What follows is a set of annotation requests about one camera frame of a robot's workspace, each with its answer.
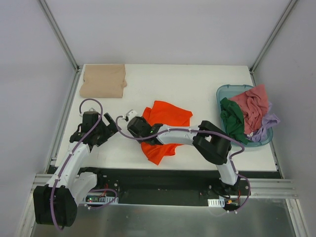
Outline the pink t shirt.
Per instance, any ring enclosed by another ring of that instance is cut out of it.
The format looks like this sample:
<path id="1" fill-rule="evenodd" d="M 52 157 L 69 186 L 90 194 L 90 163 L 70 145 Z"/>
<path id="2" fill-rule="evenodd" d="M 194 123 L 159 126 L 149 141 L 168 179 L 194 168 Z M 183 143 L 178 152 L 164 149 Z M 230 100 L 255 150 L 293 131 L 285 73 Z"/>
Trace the pink t shirt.
<path id="1" fill-rule="evenodd" d="M 262 119 L 269 110 L 265 86 L 260 84 L 229 100 L 236 102 L 243 114 L 244 133 L 250 135 L 261 127 Z"/>

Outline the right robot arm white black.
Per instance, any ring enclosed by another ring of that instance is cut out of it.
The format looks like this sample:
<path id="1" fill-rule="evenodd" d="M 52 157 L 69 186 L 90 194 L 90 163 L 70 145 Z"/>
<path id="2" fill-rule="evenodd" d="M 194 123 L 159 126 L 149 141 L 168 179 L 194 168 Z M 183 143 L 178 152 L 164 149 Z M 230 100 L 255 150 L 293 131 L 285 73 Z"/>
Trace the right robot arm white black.
<path id="1" fill-rule="evenodd" d="M 125 118 L 127 130 L 140 144 L 162 147 L 179 144 L 193 146 L 206 161 L 216 165 L 223 191 L 228 195 L 240 189 L 240 178 L 229 159 L 231 143 L 226 133 L 207 120 L 198 126 L 170 126 L 162 123 L 150 125 L 145 118 Z"/>

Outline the teal plastic basket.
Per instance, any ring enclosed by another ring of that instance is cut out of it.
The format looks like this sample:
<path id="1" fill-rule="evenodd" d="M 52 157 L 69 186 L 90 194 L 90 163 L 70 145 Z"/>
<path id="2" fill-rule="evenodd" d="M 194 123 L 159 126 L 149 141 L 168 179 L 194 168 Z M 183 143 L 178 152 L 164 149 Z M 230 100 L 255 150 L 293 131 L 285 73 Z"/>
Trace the teal plastic basket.
<path id="1" fill-rule="evenodd" d="M 245 147 L 259 147 L 273 137 L 272 126 L 279 123 L 270 113 L 264 85 L 223 85 L 216 92 L 221 124 L 225 133 Z"/>

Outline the folded beige t shirt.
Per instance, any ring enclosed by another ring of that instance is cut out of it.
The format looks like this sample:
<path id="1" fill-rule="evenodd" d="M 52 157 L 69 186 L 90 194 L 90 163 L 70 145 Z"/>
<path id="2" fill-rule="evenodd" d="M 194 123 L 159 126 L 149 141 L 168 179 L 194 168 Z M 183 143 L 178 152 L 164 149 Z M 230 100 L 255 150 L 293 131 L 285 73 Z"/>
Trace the folded beige t shirt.
<path id="1" fill-rule="evenodd" d="M 125 75 L 124 64 L 86 65 L 79 94 L 82 98 L 122 98 Z"/>

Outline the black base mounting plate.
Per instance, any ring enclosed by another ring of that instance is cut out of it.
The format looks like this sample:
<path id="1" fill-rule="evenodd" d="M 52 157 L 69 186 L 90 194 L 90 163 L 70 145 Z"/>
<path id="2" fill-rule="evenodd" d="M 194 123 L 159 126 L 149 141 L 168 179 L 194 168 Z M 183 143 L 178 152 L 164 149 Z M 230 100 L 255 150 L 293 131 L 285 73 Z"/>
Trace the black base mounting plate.
<path id="1" fill-rule="evenodd" d="M 97 188 L 110 188 L 120 204 L 207 206 L 217 198 L 219 173 L 215 170 L 157 170 L 84 167 L 79 173 L 97 175 Z"/>

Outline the lavender t shirt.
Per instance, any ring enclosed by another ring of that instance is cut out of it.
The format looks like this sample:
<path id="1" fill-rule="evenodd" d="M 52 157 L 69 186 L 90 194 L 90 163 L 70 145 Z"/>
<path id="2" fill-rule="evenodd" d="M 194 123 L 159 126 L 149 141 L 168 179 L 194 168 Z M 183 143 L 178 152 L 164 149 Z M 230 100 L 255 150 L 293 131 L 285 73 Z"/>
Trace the lavender t shirt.
<path id="1" fill-rule="evenodd" d="M 268 138 L 268 129 L 280 123 L 280 119 L 273 113 L 270 113 L 272 103 L 269 102 L 268 112 L 263 116 L 261 127 L 247 135 L 247 139 L 251 142 L 263 142 Z"/>

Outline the left aluminium frame post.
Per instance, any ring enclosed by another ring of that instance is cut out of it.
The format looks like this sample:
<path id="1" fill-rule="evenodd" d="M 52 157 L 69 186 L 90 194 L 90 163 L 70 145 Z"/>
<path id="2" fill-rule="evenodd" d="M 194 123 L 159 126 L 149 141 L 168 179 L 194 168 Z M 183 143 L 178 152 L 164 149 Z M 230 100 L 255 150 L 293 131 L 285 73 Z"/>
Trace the left aluminium frame post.
<path id="1" fill-rule="evenodd" d="M 52 31 L 54 32 L 55 37 L 57 38 L 62 50 L 66 54 L 66 57 L 68 61 L 70 62 L 72 68 L 75 70 L 75 72 L 78 72 L 80 69 L 80 65 L 77 63 L 73 53 L 71 52 L 71 49 L 47 3 L 46 0 L 38 0 L 37 1 L 40 8 L 42 9 L 49 25 L 51 26 Z"/>

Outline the green t shirt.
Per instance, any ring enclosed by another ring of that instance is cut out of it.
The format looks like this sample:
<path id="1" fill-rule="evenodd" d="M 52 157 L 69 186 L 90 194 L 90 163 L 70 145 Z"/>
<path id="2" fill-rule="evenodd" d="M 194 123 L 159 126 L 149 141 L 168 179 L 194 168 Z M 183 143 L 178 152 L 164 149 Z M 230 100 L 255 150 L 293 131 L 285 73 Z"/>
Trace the green t shirt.
<path id="1" fill-rule="evenodd" d="M 220 107 L 220 117 L 223 121 L 225 132 L 234 140 L 247 145 L 249 140 L 244 133 L 244 117 L 239 105 L 225 97 L 220 101 Z"/>

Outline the front aluminium frame rail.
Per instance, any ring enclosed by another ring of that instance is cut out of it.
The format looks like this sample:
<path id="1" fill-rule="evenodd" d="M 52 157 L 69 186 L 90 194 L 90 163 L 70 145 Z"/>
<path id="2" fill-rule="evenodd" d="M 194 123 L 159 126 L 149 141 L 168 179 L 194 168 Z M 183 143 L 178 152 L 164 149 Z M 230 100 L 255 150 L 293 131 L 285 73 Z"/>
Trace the front aluminium frame rail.
<path id="1" fill-rule="evenodd" d="M 38 174 L 35 177 L 33 187 L 43 186 L 52 177 L 50 174 Z M 97 192 L 102 192 L 105 188 L 97 188 L 96 186 L 93 190 Z M 219 197 L 223 196 L 237 196 L 238 193 L 241 196 L 250 195 L 252 197 L 259 198 L 296 198 L 295 188 L 290 180 L 285 179 L 249 179 L 240 178 L 238 189 L 236 191 L 225 191 L 222 186 L 218 191 L 214 191 Z"/>

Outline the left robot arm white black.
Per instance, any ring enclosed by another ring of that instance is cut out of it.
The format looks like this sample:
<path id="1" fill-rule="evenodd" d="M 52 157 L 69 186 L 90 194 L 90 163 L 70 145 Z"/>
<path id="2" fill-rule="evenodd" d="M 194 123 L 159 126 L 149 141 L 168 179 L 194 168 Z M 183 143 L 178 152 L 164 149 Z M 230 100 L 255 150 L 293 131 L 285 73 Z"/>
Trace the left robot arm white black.
<path id="1" fill-rule="evenodd" d="M 112 117 L 96 111 L 84 112 L 82 122 L 70 136 L 68 150 L 62 163 L 43 186 L 33 192 L 37 224 L 70 227 L 77 216 L 77 209 L 89 193 L 104 188 L 104 179 L 93 172 L 80 173 L 83 161 L 94 147 L 108 141 L 117 127 Z"/>

